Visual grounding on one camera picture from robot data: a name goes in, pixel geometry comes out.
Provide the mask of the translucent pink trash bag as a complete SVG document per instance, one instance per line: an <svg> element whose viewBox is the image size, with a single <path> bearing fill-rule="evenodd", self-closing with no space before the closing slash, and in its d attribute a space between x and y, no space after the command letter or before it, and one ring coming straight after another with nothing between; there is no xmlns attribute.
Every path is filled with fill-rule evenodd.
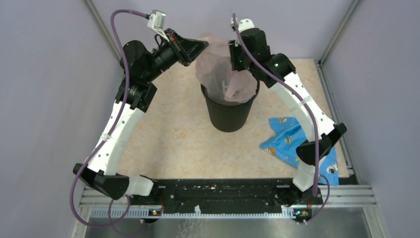
<svg viewBox="0 0 420 238"><path fill-rule="evenodd" d="M209 45L195 60L195 72L205 95L222 105L238 105L255 96L257 81L246 70L232 70L228 40L203 33L199 40Z"/></svg>

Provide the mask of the black plastic trash bin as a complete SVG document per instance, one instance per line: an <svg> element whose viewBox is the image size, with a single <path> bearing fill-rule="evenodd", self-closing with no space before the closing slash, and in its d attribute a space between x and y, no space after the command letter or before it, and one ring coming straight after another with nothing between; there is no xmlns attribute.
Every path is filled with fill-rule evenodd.
<svg viewBox="0 0 420 238"><path fill-rule="evenodd" d="M260 81L257 81L256 94L251 99L237 105L223 105L210 99L205 87L201 85L201 93L204 96L212 125L227 133L238 131L245 125L259 91Z"/></svg>

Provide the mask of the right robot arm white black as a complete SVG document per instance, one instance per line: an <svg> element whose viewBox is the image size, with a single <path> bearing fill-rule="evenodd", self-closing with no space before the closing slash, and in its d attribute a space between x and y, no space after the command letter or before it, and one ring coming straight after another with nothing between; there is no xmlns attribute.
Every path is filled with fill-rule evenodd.
<svg viewBox="0 0 420 238"><path fill-rule="evenodd" d="M257 27L239 27L237 40L229 42L233 70L247 70L279 96L293 114L297 126L291 126L283 138L293 143L297 172L290 197L296 204L310 199L309 188L318 183L338 185L336 143L347 132L342 122L334 122L318 106L303 85L295 66L284 54L273 54L265 32Z"/></svg>

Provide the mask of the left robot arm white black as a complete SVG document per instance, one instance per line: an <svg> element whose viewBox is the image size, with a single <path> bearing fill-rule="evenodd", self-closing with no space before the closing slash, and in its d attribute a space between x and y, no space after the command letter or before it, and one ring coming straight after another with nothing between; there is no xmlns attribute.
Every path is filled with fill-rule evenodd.
<svg viewBox="0 0 420 238"><path fill-rule="evenodd" d="M92 154L73 168L85 185L113 200L137 195L147 205L158 201L155 181L146 176L119 174L119 161L134 127L157 92L153 81L176 63L189 66L209 46L205 40L184 38L170 28L164 34L167 38L151 51L138 40L123 45L128 65L120 61L124 77L105 130Z"/></svg>

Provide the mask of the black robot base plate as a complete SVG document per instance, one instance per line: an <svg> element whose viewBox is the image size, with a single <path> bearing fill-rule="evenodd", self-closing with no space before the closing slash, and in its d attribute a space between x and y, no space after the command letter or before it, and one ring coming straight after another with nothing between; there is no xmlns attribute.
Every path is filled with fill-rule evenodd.
<svg viewBox="0 0 420 238"><path fill-rule="evenodd" d="M323 203L320 192L301 192L290 178L158 179L149 196L134 195L131 205L156 205L165 214L281 213L296 205L313 208Z"/></svg>

